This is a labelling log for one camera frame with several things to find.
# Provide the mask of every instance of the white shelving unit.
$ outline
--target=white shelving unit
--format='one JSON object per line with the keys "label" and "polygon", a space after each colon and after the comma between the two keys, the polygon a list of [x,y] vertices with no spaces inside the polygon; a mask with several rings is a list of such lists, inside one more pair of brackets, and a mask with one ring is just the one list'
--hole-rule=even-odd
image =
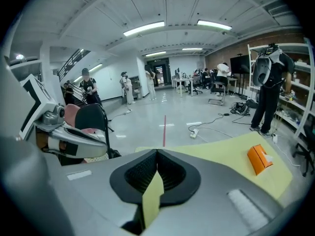
{"label": "white shelving unit", "polygon": [[[308,115],[310,114],[310,115],[313,115],[315,117],[315,113],[313,113],[311,111],[311,105],[312,105],[313,95],[314,95],[314,84],[315,84],[315,68],[314,68],[313,50],[312,50],[311,43],[310,43],[309,39],[307,39],[307,38],[305,38],[305,44],[284,43],[284,44],[277,44],[277,45],[283,50],[284,53],[306,54],[306,55],[310,56],[310,65],[307,65],[306,63],[303,63],[303,62],[295,62],[295,68],[294,68],[295,70],[308,72],[310,74],[310,77],[311,77],[310,86],[307,86],[307,85],[304,85],[301,83],[296,83],[295,81],[292,81],[293,86],[299,87],[299,88],[304,89],[304,90],[309,92],[306,106],[304,107],[295,101],[287,101],[283,96],[280,96],[281,101],[286,101],[288,105],[289,104],[294,105],[303,111],[303,116],[302,116],[300,124],[298,125],[297,123],[292,121],[289,117],[285,117],[285,116],[283,116],[282,113],[276,112],[276,115],[279,115],[280,117],[282,117],[283,120],[285,120],[291,126],[296,128],[296,131],[294,133],[294,138],[298,140],[299,135],[301,133],[304,134],[303,127],[305,125],[305,122],[307,120]],[[252,84],[252,65],[255,63],[255,60],[252,59],[252,51],[259,53],[266,47],[268,47],[268,45],[255,46],[255,47],[250,47],[250,45],[248,45],[248,53],[250,56],[250,64],[251,64],[249,87],[252,90],[259,90],[260,89],[259,87],[255,87]]]}

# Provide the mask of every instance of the orange box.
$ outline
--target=orange box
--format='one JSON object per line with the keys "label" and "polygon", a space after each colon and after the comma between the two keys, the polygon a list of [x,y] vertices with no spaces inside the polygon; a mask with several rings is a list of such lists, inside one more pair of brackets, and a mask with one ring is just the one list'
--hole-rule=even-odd
{"label": "orange box", "polygon": [[267,167],[273,165],[272,162],[268,162],[263,154],[267,154],[264,148],[258,144],[250,148],[247,153],[248,158],[250,159],[252,166],[255,170],[256,175],[261,173]]}

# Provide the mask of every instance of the person with white helmet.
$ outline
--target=person with white helmet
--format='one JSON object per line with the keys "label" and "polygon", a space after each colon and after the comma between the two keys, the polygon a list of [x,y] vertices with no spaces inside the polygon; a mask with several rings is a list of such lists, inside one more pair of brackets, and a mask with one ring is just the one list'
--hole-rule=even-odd
{"label": "person with white helmet", "polygon": [[120,84],[122,85],[124,94],[126,95],[127,104],[134,104],[135,101],[133,101],[131,80],[128,79],[127,72],[122,72],[121,76],[122,78],[120,80]]}

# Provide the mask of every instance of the power strip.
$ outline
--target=power strip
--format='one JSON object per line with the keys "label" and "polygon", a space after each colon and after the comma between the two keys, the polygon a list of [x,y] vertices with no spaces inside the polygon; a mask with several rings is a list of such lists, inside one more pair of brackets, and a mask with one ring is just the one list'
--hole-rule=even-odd
{"label": "power strip", "polygon": [[190,138],[196,139],[198,132],[199,130],[195,128],[193,132],[190,133]]}

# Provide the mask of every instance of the brick wall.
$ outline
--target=brick wall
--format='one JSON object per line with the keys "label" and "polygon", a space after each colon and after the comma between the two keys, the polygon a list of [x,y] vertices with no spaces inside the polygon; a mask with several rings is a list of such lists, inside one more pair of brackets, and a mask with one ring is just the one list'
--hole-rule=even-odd
{"label": "brick wall", "polygon": [[[270,43],[304,43],[304,35],[300,31],[294,30],[281,30],[262,34],[256,37],[252,37],[236,43],[234,45],[223,48],[216,51],[208,56],[206,56],[206,67],[209,69],[216,69],[219,63],[226,62],[230,66],[230,58],[237,57],[237,54],[241,53],[243,55],[248,55],[249,44],[251,47],[268,45]],[[292,59],[298,60],[301,58],[304,62],[309,64],[309,57],[305,55],[288,54]],[[252,52],[252,59],[256,58],[256,52]],[[298,78],[301,81],[307,80],[307,74],[299,73]],[[249,85],[249,74],[245,75],[244,88],[246,89]]]}

